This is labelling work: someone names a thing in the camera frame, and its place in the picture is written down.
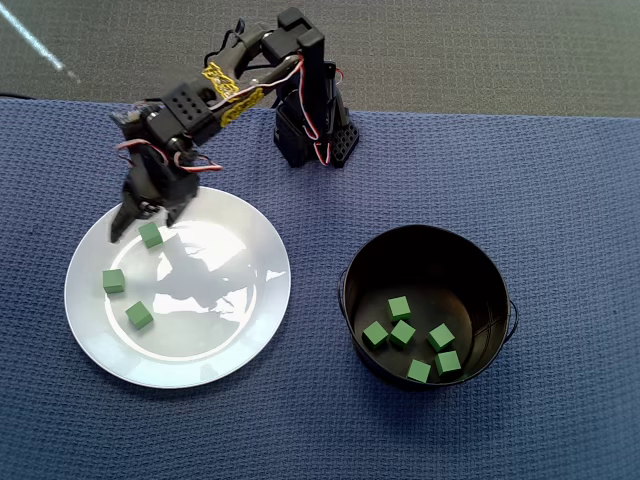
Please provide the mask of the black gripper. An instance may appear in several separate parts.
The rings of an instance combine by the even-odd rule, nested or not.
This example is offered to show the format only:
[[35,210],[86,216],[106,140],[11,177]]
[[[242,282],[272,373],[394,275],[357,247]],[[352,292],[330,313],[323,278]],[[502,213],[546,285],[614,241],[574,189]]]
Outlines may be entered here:
[[147,218],[150,210],[165,209],[165,225],[171,228],[198,193],[198,175],[165,164],[153,148],[133,148],[131,162],[122,202],[111,222],[109,240],[113,244],[135,220]]

